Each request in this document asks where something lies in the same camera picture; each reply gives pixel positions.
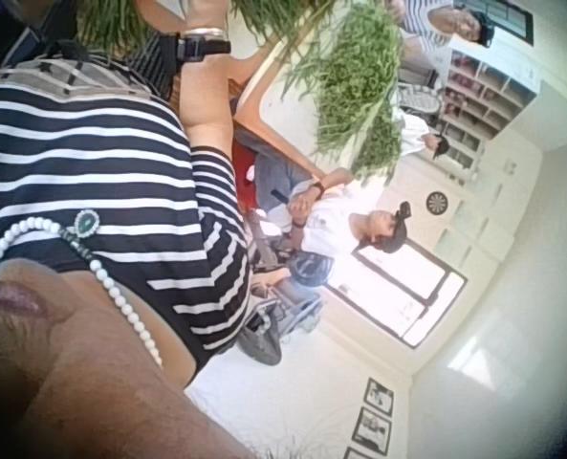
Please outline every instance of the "window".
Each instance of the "window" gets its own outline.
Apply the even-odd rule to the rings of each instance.
[[[328,287],[414,349],[445,315],[466,281],[442,260],[407,241],[393,254],[367,247],[340,260]]]
[[[534,18],[508,0],[455,0],[455,6],[484,12],[499,28],[534,45]]]

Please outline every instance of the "white shirt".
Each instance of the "white shirt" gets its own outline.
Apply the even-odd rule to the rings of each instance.
[[[423,136],[429,134],[427,123],[419,117],[408,115],[400,109],[396,109],[394,117],[399,116],[403,121],[401,132],[402,150],[400,156],[419,153],[425,148]]]
[[[419,36],[424,53],[446,46],[452,38],[452,35],[442,33],[432,26],[429,12],[452,6],[452,0],[406,0],[406,17],[402,27],[406,32]]]
[[[297,185],[292,195],[306,190],[312,183],[307,181]],[[360,241],[351,232],[349,217],[352,213],[367,213],[362,203],[364,200],[359,199],[359,186],[354,182],[343,189],[329,189],[313,205],[304,227],[304,251],[337,258],[351,253],[358,246]],[[267,216],[281,230],[288,232],[292,229],[292,216],[286,206],[277,206]]]

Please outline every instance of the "striped shirt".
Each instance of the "striped shirt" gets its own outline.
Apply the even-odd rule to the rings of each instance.
[[[408,33],[418,35],[424,53],[444,47],[451,40],[451,35],[442,33],[431,25],[429,12],[452,6],[452,0],[406,0],[406,18],[402,28]]]
[[[233,343],[249,313],[250,268],[229,160],[190,148],[159,99],[60,98],[0,80],[0,238],[29,216],[70,230],[88,208],[100,227],[85,246],[168,323],[199,368]],[[46,232],[16,239],[12,258],[58,273],[88,269]]]

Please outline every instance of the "black watch strap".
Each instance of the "black watch strap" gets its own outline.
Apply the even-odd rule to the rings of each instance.
[[[229,55],[232,51],[227,40],[207,40],[202,35],[188,35],[177,41],[177,63],[202,62],[207,55]]]

